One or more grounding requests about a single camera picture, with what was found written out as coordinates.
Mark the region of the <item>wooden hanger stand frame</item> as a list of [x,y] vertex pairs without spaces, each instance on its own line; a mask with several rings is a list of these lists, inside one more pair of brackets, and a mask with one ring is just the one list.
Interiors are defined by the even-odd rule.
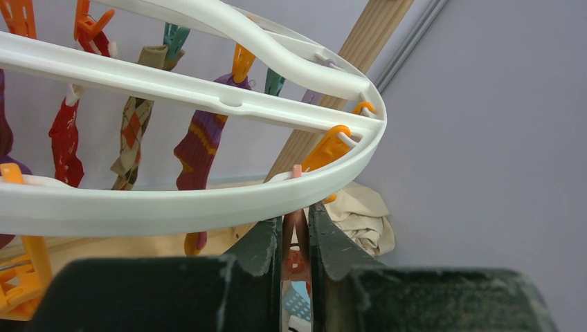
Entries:
[[178,73],[92,55],[55,44],[1,34],[5,69],[91,88],[162,100],[273,125],[325,132],[345,125],[356,142],[320,169],[268,183],[197,191],[113,191],[69,187],[29,176],[27,184],[1,185],[1,231],[47,237],[143,237],[214,230],[262,221],[305,208],[353,181],[369,163],[387,125],[375,85],[324,46],[284,26],[222,1],[110,1],[111,7],[231,39],[296,83],[325,95],[371,103],[374,116],[247,91]]

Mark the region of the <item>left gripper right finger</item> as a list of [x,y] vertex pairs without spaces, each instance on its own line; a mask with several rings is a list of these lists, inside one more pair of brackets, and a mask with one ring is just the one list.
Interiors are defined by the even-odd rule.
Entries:
[[525,275],[490,268],[392,268],[309,208],[314,331],[556,331]]

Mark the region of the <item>light blue plastic basket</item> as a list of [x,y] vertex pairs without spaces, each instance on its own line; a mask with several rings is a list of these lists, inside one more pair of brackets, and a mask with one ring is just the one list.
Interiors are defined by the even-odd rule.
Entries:
[[302,320],[311,321],[311,299],[305,282],[291,282],[282,297],[285,310]]

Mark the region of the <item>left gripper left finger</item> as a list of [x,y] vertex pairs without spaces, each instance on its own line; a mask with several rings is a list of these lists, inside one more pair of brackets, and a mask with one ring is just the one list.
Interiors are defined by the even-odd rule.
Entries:
[[55,277],[31,331],[279,331],[282,220],[225,254],[81,259]]

